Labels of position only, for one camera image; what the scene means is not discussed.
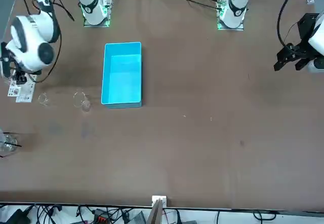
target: white robotic arm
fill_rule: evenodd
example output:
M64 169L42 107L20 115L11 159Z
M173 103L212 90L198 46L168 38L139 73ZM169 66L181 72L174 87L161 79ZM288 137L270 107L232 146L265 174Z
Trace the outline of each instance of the white robotic arm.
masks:
M220 20L229 28L237 28L244 19L249 0L226 0L226 8L224 9Z
M100 24L108 13L104 11L107 0L79 0L85 19L91 25ZM25 73L39 74L54 58L54 43L60 36L60 27L55 17L51 0L37 0L40 13L17 16L11 24L12 40L1 44L1 75L12 77L17 84L27 81ZM15 63L11 75L10 63Z
M85 19L91 25L100 24L108 13L104 11L107 0L79 0Z

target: table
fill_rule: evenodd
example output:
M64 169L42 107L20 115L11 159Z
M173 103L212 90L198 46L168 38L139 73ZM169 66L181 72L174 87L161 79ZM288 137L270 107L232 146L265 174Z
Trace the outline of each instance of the table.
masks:
M0 125L23 145L1 159L2 201L149 206L167 195L177 207L322 210L324 77L273 71L284 0L251 0L244 32L218 31L214 10L184 0L116 0L110 28L83 28L77 0L62 1L75 22L55 7L62 51L33 102L0 85ZM312 10L290 0L282 36ZM23 14L16 0L10 21ZM120 42L142 43L138 109L100 103L104 45ZM88 114L73 107L76 89Z

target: clear glass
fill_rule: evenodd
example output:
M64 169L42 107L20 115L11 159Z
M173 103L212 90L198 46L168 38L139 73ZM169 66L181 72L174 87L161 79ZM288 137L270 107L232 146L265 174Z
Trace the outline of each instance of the clear glass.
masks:
M45 92L39 95L38 102L43 106L50 105L50 100Z
M73 96L73 105L77 108L81 108L85 113L91 109L91 103L82 90L77 90Z

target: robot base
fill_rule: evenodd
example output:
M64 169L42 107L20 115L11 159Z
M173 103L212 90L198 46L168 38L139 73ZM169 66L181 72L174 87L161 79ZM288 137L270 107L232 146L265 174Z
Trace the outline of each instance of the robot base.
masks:
M226 0L218 0L216 2L216 7L222 8L222 10L217 10L217 29L218 30L244 30L243 21L237 28L227 27L220 17L223 15L224 9L226 8Z
M111 20L111 10L112 10L112 0L107 0L106 5L103 7L104 14L107 14L107 18L105 18L98 25L91 25L86 19L84 19L83 26L84 27L109 27Z

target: blue tray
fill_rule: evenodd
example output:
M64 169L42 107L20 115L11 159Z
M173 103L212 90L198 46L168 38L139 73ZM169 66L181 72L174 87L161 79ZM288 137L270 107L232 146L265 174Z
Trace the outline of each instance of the blue tray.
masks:
M105 45L101 103L108 108L142 105L141 43Z

